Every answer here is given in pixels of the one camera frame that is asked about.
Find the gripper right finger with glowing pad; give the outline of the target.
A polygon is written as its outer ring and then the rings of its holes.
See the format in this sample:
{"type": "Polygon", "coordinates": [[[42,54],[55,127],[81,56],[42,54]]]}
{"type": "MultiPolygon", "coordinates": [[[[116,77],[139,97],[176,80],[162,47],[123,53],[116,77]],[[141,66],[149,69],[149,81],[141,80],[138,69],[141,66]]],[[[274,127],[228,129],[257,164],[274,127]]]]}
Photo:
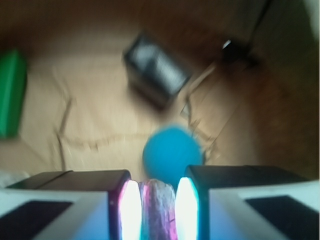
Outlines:
{"type": "Polygon", "coordinates": [[[317,240],[320,182],[274,166],[190,165],[175,224],[180,240],[317,240]]]}

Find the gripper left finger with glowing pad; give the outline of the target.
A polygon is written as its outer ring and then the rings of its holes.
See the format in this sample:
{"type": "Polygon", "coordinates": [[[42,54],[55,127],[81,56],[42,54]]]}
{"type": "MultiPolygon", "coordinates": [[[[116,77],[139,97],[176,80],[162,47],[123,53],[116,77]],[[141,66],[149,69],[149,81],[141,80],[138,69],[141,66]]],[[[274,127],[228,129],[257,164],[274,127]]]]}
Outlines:
{"type": "Polygon", "coordinates": [[[126,169],[43,172],[0,191],[3,240],[138,240],[141,227],[126,169]]]}

